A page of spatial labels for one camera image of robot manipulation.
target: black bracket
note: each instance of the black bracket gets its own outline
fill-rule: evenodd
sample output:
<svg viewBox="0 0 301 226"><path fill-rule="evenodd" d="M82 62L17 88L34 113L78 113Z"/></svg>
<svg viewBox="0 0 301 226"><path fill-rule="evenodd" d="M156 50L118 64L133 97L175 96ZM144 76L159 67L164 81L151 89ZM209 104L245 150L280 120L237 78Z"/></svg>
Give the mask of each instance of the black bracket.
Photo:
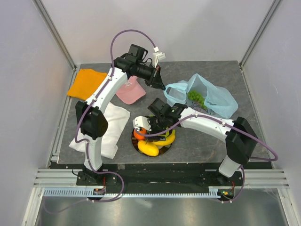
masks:
<svg viewBox="0 0 301 226"><path fill-rule="evenodd" d="M254 130L248 123L248 121L242 117L238 117L234 121L233 127L238 128L257 138ZM257 142L235 130L231 129L227 133L226 147L227 155L231 160L241 165L246 165L254 151Z"/></svg>
<svg viewBox="0 0 301 226"><path fill-rule="evenodd" d="M206 163L162 163L162 164L125 164L122 169L115 164L104 165L107 169L119 173L125 181L125 194L168 194L168 193L207 193L209 186L242 185L240 171L223 181L215 170L206 170ZM118 193L121 189L120 179L112 174L97 175L88 169L79 172L78 186L102 186L106 181L106 193Z"/></svg>
<svg viewBox="0 0 301 226"><path fill-rule="evenodd" d="M153 65L145 65L145 62L143 62L147 53L148 51L145 48L132 44L128 53L114 60L114 65L127 73L128 79L134 75L144 79L145 84L149 87L165 90L160 75L160 66L157 65L155 68Z"/></svg>
<svg viewBox="0 0 301 226"><path fill-rule="evenodd" d="M77 102L75 105L77 123L79 123L79 120L87 107L88 105L81 101ZM102 137L107 129L108 121L98 107L91 107L80 125L81 133L87 134L92 137L93 140Z"/></svg>
<svg viewBox="0 0 301 226"><path fill-rule="evenodd" d="M162 132L167 127L174 125L181 118L182 111L187 108L186 105L176 103L173 107L156 98L148 107L154 117L148 117L151 126L151 133Z"/></svg>

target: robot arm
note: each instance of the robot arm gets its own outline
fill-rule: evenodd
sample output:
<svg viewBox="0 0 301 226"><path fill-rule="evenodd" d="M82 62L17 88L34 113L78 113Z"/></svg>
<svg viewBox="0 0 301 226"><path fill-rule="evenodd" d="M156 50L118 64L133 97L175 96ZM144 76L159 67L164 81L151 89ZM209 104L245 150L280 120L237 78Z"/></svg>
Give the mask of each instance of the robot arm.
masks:
<svg viewBox="0 0 301 226"><path fill-rule="evenodd" d="M248 163L257 144L256 141L223 125L223 123L226 123L257 137L247 120L242 117L238 117L234 121L232 119L220 119L210 116L210 118L216 119L220 123L209 119L206 114L197 112L179 103L170 107L158 98L148 109L154 116L136 117L133 121L135 128L145 128L149 134L156 134L165 131L167 127L181 122L178 126L204 132L226 143L227 156L220 164L218 172L227 178L231 177L240 165Z"/></svg>
<svg viewBox="0 0 301 226"><path fill-rule="evenodd" d="M148 53L142 47L131 45L129 52L117 57L114 60L115 70L114 75L111 76L112 68L105 80L101 83L94 94L89 97L86 102L79 101L76 104L77 122L80 122L82 114L87 107L92 104L88 113L84 116L80 125L80 132L83 137L89 140L89 158L93 169L98 170L102 164L101 157L101 142L102 136L108 128L108 122L104 117L105 109L113 98L117 90L133 75L143 78L147 86L165 90L160 75L160 66L157 65L159 59L165 57L161 52L154 53L154 65L145 65L143 56ZM91 170L86 156L85 167Z"/></svg>

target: green grapes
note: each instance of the green grapes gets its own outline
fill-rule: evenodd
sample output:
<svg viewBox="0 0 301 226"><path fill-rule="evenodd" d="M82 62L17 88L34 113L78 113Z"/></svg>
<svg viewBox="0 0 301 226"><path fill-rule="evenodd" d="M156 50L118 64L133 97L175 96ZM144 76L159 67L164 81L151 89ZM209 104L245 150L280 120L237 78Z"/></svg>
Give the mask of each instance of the green grapes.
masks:
<svg viewBox="0 0 301 226"><path fill-rule="evenodd" d="M207 109L207 107L204 105L204 101L205 99L203 98L203 96L198 93L197 91L195 90L191 90L188 94L188 99L189 100L192 100L192 101L195 101L195 102L198 102L199 105L204 108L205 110Z"/></svg>

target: white cloth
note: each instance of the white cloth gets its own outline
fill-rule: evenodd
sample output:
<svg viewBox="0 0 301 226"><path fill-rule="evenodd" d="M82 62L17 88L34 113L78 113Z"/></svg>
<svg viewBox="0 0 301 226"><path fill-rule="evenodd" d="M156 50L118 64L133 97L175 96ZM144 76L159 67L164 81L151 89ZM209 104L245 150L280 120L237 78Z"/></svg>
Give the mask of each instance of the white cloth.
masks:
<svg viewBox="0 0 301 226"><path fill-rule="evenodd" d="M101 152L103 157L113 159L118 149L116 144L130 117L130 112L110 102L105 109L104 116L108 121L108 129L102 137ZM79 130L78 140L82 138L84 138L84 135ZM74 139L69 144L69 147L79 152L86 151L85 142L77 144Z"/></svg>

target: white connector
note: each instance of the white connector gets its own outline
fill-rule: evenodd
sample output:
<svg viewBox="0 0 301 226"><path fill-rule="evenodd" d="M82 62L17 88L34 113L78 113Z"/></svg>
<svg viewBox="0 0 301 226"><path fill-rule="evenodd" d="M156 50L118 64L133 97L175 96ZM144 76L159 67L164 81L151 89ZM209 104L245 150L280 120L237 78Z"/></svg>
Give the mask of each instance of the white connector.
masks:
<svg viewBox="0 0 301 226"><path fill-rule="evenodd" d="M158 62L160 60L163 60L165 59L166 56L165 56L165 53L162 53L162 52L156 52L156 53L153 53L152 54L152 63L153 63L153 66L156 67Z"/></svg>
<svg viewBox="0 0 301 226"><path fill-rule="evenodd" d="M156 47L154 48L154 51L155 51L155 53L159 52L159 48L156 46Z"/></svg>

